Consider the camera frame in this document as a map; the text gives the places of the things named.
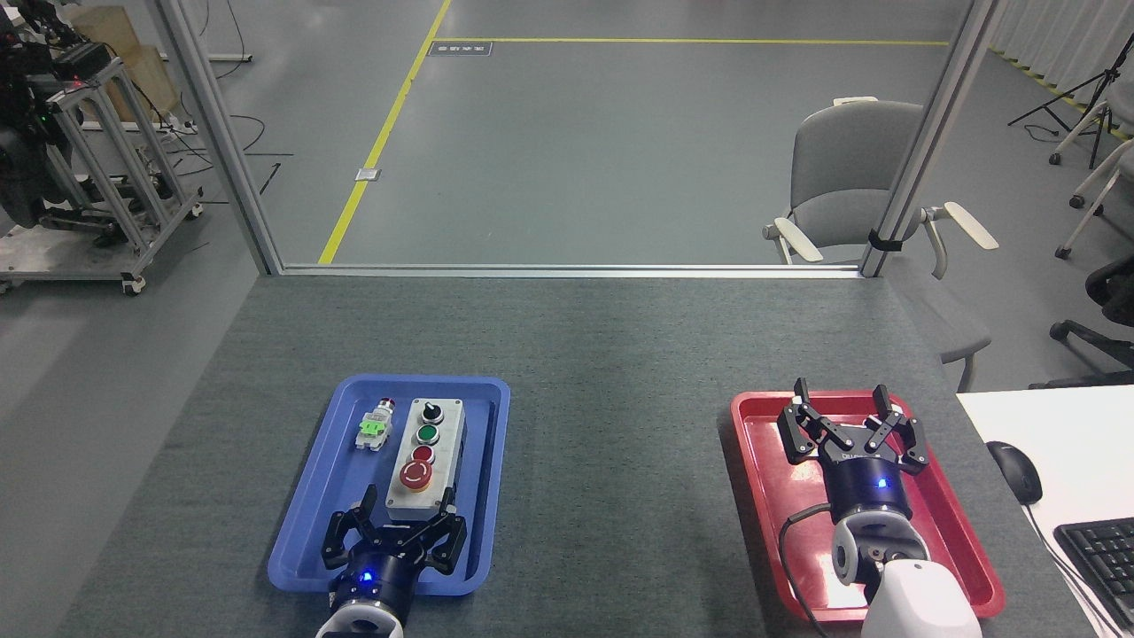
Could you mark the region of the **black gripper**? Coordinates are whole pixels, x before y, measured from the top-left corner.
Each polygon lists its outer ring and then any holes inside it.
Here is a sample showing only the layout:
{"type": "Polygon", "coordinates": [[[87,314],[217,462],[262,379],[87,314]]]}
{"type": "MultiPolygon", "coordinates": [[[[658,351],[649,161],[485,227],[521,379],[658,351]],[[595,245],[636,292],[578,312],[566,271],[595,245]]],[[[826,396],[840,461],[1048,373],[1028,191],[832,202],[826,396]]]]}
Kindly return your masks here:
{"type": "MultiPolygon", "coordinates": [[[[861,456],[836,448],[833,454],[826,453],[826,494],[833,524],[862,511],[892,511],[912,518],[899,465],[903,469],[925,469],[930,463],[919,417],[904,412],[886,385],[875,386],[872,397],[875,412],[864,422],[872,432],[866,451],[878,452],[861,456]],[[891,435],[900,440],[898,453],[880,449],[891,435]]],[[[795,381],[792,400],[779,412],[778,432],[789,463],[802,463],[827,441],[843,446],[843,428],[813,407],[806,378],[795,381]]]]}
{"type": "Polygon", "coordinates": [[[454,572],[467,538],[465,517],[442,510],[422,525],[372,522],[376,486],[361,500],[336,511],[328,524],[321,550],[324,569],[345,569],[332,579],[335,612],[352,602],[379,603],[390,612],[408,612],[421,570],[454,572]],[[348,533],[359,541],[346,548],[348,533]]]}

